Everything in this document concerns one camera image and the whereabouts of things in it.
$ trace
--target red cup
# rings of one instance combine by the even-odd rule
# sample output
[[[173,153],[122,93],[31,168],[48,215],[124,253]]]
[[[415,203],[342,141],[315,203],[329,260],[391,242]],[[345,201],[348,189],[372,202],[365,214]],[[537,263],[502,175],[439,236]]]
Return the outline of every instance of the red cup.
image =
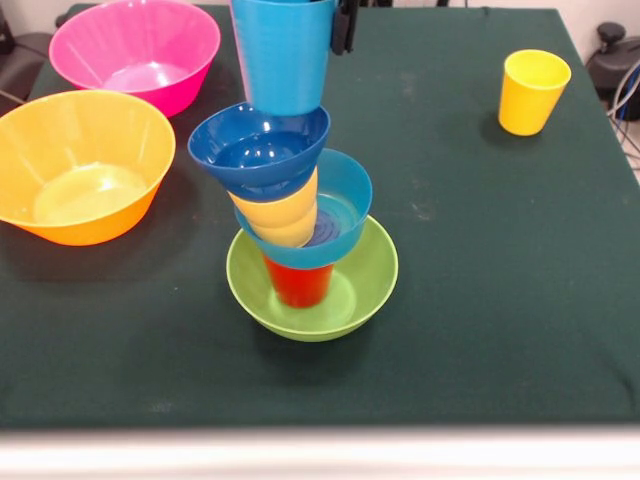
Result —
[[[290,307],[305,308],[320,303],[329,290],[333,264],[309,270],[289,268],[262,255],[278,298]]]

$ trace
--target cup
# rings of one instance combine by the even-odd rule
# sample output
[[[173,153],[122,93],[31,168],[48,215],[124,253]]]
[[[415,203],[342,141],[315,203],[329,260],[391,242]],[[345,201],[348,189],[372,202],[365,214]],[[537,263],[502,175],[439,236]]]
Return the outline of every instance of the cup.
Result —
[[[544,50],[519,50],[504,62],[498,120],[514,135],[540,132],[571,79],[567,62]]]
[[[249,103],[272,115],[320,106],[335,0],[231,0],[242,82]]]
[[[307,308],[320,303],[327,295],[333,264],[302,270],[275,263],[264,254],[262,257],[282,303]]]
[[[300,190],[272,202],[252,202],[227,192],[251,229],[265,242],[282,247],[302,247],[313,235],[318,204],[318,169]]]

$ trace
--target dark green tablecloth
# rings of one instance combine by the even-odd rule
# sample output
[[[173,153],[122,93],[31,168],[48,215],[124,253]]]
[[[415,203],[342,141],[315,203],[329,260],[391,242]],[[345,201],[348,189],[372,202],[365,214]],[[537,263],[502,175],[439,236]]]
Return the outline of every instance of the dark green tablecloth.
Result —
[[[329,146],[368,168],[400,277],[363,328],[301,344],[233,299],[231,202],[185,148],[243,99],[229,12],[206,10],[222,48],[142,223],[89,248],[0,228],[5,428],[640,419],[640,193],[555,11],[361,11]],[[496,107],[525,47],[573,79],[516,138]],[[66,88],[47,66],[34,94]]]

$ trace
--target blue bowl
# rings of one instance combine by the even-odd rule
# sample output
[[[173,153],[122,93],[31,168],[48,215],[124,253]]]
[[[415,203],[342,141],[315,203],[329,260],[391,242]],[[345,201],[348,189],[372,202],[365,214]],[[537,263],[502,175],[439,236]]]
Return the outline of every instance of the blue bowl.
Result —
[[[240,226],[271,260],[290,268],[310,269],[335,263],[360,239],[373,187],[367,171],[357,161],[325,148],[318,158],[318,218],[313,237],[302,248],[273,245],[260,239],[236,208]]]
[[[255,202],[284,198],[311,177],[331,119],[318,107],[280,117],[240,103],[207,118],[191,133],[189,153],[231,193]]]

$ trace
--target yellow cup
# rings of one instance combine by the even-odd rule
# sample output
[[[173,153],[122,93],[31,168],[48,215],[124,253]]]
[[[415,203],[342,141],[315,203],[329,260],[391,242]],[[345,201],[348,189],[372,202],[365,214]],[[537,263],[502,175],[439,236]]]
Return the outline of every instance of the yellow cup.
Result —
[[[228,192],[253,231],[265,242],[302,247],[313,236],[318,204],[318,169],[295,193],[272,202],[251,202]]]
[[[519,50],[504,62],[498,120],[514,135],[543,129],[571,79],[567,62],[543,50]]]

